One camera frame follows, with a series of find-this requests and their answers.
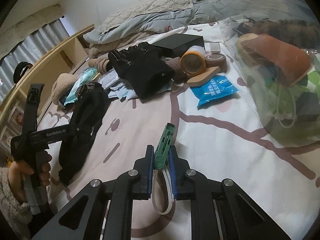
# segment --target human hand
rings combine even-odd
[[[52,157],[50,154],[47,153],[47,162],[42,165],[42,173],[39,174],[39,178],[41,180],[41,184],[43,186],[49,186],[50,184],[50,173],[49,171],[51,170],[51,166],[49,164],[49,161],[52,160]],[[20,202],[26,202],[26,193],[24,192],[23,189],[23,184],[22,184],[22,177],[21,174],[25,173],[28,175],[32,175],[34,173],[33,169],[29,166],[28,163],[25,161],[18,161],[18,162],[13,162],[10,165],[9,168],[9,173],[8,173],[8,181],[9,181],[9,186],[10,189],[13,193],[13,196]]]

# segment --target white ear loop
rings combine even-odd
[[[154,173],[153,173],[151,199],[152,199],[153,207],[156,210],[156,212],[158,214],[160,214],[160,215],[166,215],[166,214],[168,214],[170,212],[170,210],[172,208],[172,204],[174,202],[174,197],[173,197],[173,194],[172,194],[170,173],[169,173],[169,169],[168,169],[167,165],[165,165],[164,168],[162,169],[162,173],[163,173],[163,176],[164,176],[165,183],[167,185],[168,208],[166,209],[166,211],[161,212],[158,209],[157,204],[156,204],[156,198],[155,198],[156,196],[155,196],[155,194],[156,194],[156,179],[157,179],[157,176],[158,176],[158,170],[155,170]]]
[[[277,114],[278,116],[280,115],[279,113],[279,104],[280,104],[280,97],[281,97],[281,92],[282,92],[282,86],[280,85],[279,86],[279,93],[278,93],[278,96],[277,96],[277,102],[276,102],[276,110],[277,110]],[[292,92],[289,90],[290,94],[291,94],[291,97],[292,97],[292,105],[293,105],[293,119],[292,119],[292,123],[290,125],[284,125],[282,123],[282,121],[280,119],[278,119],[280,125],[283,127],[283,128],[291,128],[296,120],[297,120],[297,109],[296,109],[296,101],[294,99],[294,96],[292,94]]]

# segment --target silver bolt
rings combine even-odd
[[[192,170],[192,169],[191,170],[187,170],[186,174],[189,175],[189,176],[194,176],[196,174],[196,171]]]
[[[100,180],[98,180],[98,179],[93,179],[93,180],[91,180],[90,185],[91,185],[92,187],[97,187],[97,186],[100,185]]]
[[[224,185],[226,186],[232,186],[233,185],[233,181],[231,179],[225,179],[223,181]]]
[[[130,170],[128,171],[129,176],[137,176],[138,175],[138,171],[137,170]]]

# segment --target white bed sheet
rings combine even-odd
[[[58,178],[60,143],[50,145],[51,208],[54,212],[60,210],[92,179],[112,180],[132,169],[134,161],[144,156],[148,144],[157,145],[165,124],[171,122],[178,130],[178,155],[187,159],[191,168],[209,179],[233,179],[292,240],[301,240],[320,208],[318,147],[301,147],[303,142],[300,146],[281,145],[268,135],[242,80],[235,55],[222,43],[219,23],[186,26],[143,40],[153,43],[173,33],[202,35],[207,52],[209,42],[220,42],[221,53],[227,56],[226,76],[239,91],[200,110],[196,108],[198,99],[186,84],[144,104],[138,99],[112,102],[84,167],[67,188]],[[70,116],[71,113],[64,115],[52,105],[39,129],[66,124]],[[160,217],[151,200],[135,201],[132,238],[191,239],[189,202],[176,202],[168,215]]]

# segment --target person's arm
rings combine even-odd
[[[42,165],[39,175],[42,185],[48,186],[51,167],[49,163]],[[25,162],[13,162],[10,168],[0,168],[0,209],[8,224],[21,240],[30,239],[28,224],[32,220],[26,194],[23,190],[21,174],[31,175],[33,169]]]

